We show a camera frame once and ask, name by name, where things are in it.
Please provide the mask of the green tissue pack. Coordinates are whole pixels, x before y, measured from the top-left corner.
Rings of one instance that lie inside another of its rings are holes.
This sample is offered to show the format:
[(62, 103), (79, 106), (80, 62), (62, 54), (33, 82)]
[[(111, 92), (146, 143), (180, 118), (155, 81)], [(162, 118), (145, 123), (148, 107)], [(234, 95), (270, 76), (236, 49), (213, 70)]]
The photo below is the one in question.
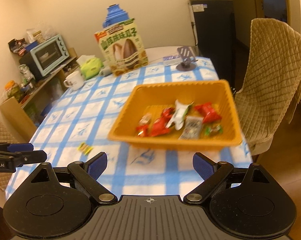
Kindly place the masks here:
[(97, 76), (104, 67), (102, 60), (95, 57), (95, 55), (82, 55), (76, 62), (79, 64), (80, 72), (86, 80)]

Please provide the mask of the blue white small packet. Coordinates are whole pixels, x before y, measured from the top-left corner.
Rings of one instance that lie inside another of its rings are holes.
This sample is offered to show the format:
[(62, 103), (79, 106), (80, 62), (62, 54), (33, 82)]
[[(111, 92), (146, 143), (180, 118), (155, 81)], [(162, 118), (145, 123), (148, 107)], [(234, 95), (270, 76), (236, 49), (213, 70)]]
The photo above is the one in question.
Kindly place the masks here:
[(180, 61), (181, 61), (181, 58), (177, 54), (163, 57), (164, 66), (172, 66), (172, 65), (180, 63)]

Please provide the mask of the white ceramic mug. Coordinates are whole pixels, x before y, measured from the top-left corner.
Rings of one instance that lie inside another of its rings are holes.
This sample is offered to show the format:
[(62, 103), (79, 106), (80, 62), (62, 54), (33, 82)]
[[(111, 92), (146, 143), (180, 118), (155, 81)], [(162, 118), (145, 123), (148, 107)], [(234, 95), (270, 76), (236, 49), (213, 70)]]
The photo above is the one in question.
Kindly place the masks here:
[(68, 75), (63, 83), (66, 88), (70, 88), (75, 91), (83, 87), (84, 81), (85, 79), (83, 78), (82, 73), (79, 70), (76, 70)]

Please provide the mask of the yellow green candy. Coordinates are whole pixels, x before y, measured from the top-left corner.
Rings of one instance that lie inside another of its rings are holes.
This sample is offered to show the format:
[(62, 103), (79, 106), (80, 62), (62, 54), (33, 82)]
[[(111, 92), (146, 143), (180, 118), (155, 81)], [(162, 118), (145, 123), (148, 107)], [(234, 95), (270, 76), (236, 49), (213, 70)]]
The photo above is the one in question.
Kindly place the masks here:
[(88, 155), (93, 150), (93, 147), (88, 145), (86, 142), (82, 142), (77, 149), (82, 154)]

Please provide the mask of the grey cloth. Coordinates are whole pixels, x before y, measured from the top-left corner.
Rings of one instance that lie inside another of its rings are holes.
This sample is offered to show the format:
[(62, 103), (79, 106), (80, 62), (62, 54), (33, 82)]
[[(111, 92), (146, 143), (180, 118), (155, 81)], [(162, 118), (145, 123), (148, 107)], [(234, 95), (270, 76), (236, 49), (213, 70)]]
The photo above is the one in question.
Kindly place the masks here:
[(106, 76), (109, 76), (112, 74), (112, 70), (109, 66), (104, 66), (101, 68), (101, 70), (99, 71), (99, 76), (102, 76), (102, 77), (106, 77)]

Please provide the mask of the blue white checkered tablecloth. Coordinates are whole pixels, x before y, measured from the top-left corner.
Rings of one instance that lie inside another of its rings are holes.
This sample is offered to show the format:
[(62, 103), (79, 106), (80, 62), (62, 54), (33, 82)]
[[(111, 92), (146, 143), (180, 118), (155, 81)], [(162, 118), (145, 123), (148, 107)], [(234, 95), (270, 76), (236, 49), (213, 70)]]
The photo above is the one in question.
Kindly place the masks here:
[[(202, 128), (198, 139), (182, 139), (183, 129), (171, 124), (168, 134), (139, 137), (146, 114), (159, 119), (176, 102), (198, 116), (197, 105), (212, 103), (221, 116), (221, 133)], [(249, 147), (240, 133), (228, 83), (220, 80), (210, 59), (198, 57), (196, 68), (180, 72), (163, 63), (120, 76), (96, 77), (74, 92), (68, 90), (31, 139), (54, 167), (87, 161), (100, 152), (108, 164), (98, 181), (115, 196), (185, 196), (203, 180), (193, 168), (196, 152), (215, 162), (247, 168)]]

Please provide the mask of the black mini fridge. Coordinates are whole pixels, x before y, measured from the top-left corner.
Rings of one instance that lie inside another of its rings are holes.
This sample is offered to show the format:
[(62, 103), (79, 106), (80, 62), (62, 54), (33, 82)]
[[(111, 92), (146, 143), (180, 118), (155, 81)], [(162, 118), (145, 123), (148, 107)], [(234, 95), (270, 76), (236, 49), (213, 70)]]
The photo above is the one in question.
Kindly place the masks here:
[(209, 58), (220, 79), (235, 86), (236, 30), (233, 0), (189, 0), (197, 47)]

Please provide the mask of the sunflower seed snack bag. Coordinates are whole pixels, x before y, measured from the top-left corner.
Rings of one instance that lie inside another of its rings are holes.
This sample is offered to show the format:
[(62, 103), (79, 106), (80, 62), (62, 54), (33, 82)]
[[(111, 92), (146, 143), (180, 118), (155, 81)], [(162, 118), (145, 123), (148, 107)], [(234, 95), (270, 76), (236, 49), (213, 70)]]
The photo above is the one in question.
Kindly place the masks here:
[(134, 18), (115, 23), (94, 35), (106, 64), (115, 76), (148, 65), (148, 56)]

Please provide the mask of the phone stand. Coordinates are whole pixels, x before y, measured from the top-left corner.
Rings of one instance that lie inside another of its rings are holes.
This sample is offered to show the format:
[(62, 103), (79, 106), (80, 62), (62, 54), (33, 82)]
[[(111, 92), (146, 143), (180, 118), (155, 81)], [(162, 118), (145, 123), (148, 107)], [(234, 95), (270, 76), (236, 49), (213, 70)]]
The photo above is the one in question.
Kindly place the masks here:
[(188, 72), (195, 70), (197, 64), (196, 56), (191, 47), (182, 46), (177, 48), (180, 57), (180, 63), (176, 66), (176, 70), (181, 72)]

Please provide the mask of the red candy wrapper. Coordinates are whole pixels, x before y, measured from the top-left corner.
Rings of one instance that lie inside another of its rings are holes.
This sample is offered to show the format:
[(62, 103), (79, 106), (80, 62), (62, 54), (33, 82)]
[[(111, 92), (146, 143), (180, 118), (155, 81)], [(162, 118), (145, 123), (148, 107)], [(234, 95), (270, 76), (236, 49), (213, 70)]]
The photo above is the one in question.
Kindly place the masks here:
[(147, 137), (148, 136), (149, 124), (139, 125), (136, 128), (138, 137)]

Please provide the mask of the snack jar on shelf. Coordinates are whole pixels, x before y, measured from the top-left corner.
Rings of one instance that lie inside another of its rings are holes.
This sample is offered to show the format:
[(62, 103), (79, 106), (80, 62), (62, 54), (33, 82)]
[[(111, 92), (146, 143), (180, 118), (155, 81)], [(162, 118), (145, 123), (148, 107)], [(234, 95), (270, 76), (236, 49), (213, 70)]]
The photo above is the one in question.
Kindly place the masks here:
[(17, 102), (21, 102), (24, 97), (24, 92), (21, 90), (21, 87), (14, 80), (10, 80), (5, 85), (5, 94), (8, 99), (14, 97)]

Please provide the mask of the orange plastic basket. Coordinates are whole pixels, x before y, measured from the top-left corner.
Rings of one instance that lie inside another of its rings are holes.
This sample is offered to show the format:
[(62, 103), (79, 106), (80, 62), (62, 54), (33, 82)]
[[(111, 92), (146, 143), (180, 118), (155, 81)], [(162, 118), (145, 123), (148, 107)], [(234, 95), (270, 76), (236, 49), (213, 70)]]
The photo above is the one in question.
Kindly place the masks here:
[(237, 146), (242, 135), (229, 83), (218, 80), (136, 86), (108, 139), (140, 148), (209, 151)]

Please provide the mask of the blue stacked containers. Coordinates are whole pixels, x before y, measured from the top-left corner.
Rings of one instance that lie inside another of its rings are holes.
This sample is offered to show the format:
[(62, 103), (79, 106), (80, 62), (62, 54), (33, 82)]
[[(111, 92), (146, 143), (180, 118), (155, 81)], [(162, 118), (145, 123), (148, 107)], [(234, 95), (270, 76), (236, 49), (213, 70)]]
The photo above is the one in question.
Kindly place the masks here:
[(129, 19), (129, 14), (125, 10), (121, 9), (119, 4), (113, 4), (107, 8), (107, 15), (102, 27), (106, 28), (118, 22), (123, 22)]

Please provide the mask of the white green snack pouch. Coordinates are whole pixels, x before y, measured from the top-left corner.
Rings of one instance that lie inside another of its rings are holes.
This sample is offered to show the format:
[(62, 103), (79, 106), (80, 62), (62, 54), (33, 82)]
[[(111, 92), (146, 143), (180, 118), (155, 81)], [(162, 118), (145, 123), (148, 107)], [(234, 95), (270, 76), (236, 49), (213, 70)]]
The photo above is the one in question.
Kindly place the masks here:
[(185, 116), (187, 115), (189, 109), (193, 105), (193, 102), (190, 104), (183, 104), (178, 100), (175, 101), (175, 112), (172, 118), (167, 123), (166, 127), (170, 128), (172, 126), (175, 127), (176, 131), (182, 129), (184, 125)]

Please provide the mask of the dark printed snack pack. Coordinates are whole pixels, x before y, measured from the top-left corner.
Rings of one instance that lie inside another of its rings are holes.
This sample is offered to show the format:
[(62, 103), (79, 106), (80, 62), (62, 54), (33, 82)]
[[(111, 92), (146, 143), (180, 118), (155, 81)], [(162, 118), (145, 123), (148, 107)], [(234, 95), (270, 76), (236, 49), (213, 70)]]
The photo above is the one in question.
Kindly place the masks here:
[(203, 124), (203, 117), (187, 116), (185, 119), (184, 130), (179, 137), (183, 140), (196, 140), (199, 139)]

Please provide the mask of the clear brown cake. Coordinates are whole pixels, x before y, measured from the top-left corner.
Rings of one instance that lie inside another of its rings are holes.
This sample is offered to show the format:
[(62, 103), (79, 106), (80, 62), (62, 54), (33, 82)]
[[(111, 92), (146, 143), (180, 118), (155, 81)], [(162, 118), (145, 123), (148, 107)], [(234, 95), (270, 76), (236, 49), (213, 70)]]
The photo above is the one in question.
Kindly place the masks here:
[(141, 120), (139, 121), (139, 125), (140, 126), (144, 126), (144, 125), (149, 125), (151, 122), (151, 118), (152, 118), (152, 114), (151, 113), (146, 113)]

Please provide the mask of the wooden shelf unit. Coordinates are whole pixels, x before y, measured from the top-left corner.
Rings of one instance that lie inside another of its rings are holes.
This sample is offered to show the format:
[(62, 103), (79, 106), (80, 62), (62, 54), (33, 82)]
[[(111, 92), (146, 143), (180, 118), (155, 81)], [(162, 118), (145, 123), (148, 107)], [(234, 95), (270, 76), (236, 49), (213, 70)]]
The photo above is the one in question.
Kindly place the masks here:
[(69, 53), (70, 57), (48, 77), (39, 81), (25, 100), (18, 102), (12, 97), (1, 103), (1, 114), (18, 133), (20, 141), (30, 141), (38, 126), (44, 121), (45, 111), (53, 106), (67, 90), (64, 80), (77, 68), (75, 49), (69, 48)]

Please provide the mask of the green candy in basket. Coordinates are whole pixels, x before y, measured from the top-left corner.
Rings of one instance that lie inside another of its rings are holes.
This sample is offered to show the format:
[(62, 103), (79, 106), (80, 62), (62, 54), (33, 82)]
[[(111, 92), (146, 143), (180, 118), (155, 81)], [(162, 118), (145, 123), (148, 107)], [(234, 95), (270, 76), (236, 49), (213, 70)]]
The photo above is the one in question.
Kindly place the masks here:
[(221, 124), (209, 124), (204, 128), (204, 136), (213, 137), (223, 133)]

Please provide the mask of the light blue toaster oven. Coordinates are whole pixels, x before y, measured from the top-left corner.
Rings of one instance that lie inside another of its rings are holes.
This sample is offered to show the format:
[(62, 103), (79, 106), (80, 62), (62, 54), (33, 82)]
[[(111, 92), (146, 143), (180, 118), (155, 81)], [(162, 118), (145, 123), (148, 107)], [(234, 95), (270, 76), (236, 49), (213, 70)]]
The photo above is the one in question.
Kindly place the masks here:
[(19, 63), (25, 64), (35, 80), (40, 81), (69, 57), (66, 44), (58, 34), (32, 48), (19, 59)]

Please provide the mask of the red round candy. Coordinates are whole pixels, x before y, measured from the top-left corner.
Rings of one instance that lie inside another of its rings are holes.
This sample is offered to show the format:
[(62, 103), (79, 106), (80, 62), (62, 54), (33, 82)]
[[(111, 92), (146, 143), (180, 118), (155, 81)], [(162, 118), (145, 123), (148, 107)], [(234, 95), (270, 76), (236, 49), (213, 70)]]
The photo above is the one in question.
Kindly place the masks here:
[(175, 112), (174, 107), (167, 107), (162, 111), (161, 117), (165, 119), (165, 122), (169, 122), (169, 120), (172, 118), (174, 112)]

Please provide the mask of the small red candy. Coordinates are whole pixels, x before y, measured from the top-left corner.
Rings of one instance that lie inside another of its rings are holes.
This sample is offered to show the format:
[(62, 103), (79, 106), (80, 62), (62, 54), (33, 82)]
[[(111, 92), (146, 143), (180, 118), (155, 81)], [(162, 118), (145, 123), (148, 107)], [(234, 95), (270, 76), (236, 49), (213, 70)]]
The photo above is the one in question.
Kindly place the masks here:
[(170, 128), (166, 127), (167, 120), (165, 117), (160, 117), (157, 120), (155, 120), (152, 129), (149, 133), (150, 137), (157, 137), (159, 135), (164, 135), (170, 133)]

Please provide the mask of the large red snack pack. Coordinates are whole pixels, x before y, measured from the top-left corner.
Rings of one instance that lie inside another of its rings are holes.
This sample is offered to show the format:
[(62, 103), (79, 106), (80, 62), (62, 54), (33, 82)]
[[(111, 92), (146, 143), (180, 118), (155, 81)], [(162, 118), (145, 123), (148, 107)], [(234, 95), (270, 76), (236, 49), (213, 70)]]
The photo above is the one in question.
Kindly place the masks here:
[(216, 112), (211, 102), (196, 105), (195, 110), (203, 116), (203, 124), (220, 121), (222, 117)]

